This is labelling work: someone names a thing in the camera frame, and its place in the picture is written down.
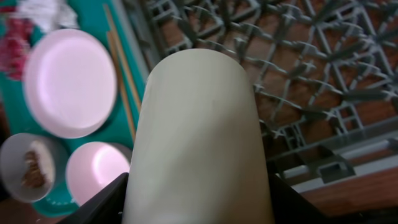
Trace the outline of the cream white cup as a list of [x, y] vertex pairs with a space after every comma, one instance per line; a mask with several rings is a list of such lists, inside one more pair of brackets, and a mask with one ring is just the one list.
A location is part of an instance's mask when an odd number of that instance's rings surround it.
[[214, 50], [151, 71], [123, 223], [273, 223], [259, 117], [243, 67]]

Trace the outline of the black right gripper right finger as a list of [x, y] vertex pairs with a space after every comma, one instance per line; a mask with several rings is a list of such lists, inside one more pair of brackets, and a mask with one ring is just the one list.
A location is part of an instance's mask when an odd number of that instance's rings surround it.
[[330, 219], [321, 211], [275, 174], [269, 174], [269, 187], [277, 224], [327, 224], [330, 222]]

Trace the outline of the red foil wrapper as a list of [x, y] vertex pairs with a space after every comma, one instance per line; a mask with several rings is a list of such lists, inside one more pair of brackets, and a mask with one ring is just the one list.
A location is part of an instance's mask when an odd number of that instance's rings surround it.
[[5, 25], [5, 33], [1, 34], [1, 73], [21, 81], [34, 25], [17, 16], [15, 6], [1, 6], [1, 24]]

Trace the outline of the grey bowl with rice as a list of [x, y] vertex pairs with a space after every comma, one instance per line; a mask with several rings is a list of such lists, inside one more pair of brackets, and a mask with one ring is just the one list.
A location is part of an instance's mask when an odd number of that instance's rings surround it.
[[64, 183], [68, 157], [67, 149], [54, 138], [12, 135], [1, 145], [4, 188], [20, 202], [37, 202]]

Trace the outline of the pink white bowl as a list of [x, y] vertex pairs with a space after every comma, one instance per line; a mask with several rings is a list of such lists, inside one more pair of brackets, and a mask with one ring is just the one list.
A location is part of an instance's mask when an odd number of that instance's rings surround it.
[[114, 179], [129, 172], [132, 150], [113, 142], [88, 142], [68, 159], [67, 189], [78, 206], [93, 198]]

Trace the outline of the white round plate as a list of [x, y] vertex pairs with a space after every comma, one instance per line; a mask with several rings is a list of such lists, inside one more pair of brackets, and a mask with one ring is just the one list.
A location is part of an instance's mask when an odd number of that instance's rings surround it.
[[35, 44], [24, 65], [22, 86], [35, 121], [65, 139], [99, 129], [113, 110], [118, 90], [108, 51], [78, 29], [53, 31]]

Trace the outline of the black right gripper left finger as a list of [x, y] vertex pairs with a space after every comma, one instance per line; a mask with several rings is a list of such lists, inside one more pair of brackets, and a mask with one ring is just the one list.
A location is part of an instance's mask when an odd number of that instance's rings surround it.
[[58, 224], [121, 224], [129, 174], [122, 173]]

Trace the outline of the white napkin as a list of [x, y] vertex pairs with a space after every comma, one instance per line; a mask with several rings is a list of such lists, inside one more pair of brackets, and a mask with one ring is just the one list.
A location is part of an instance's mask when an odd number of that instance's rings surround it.
[[41, 32], [60, 28], [79, 29], [78, 15], [66, 0], [20, 0], [16, 16], [30, 20]]

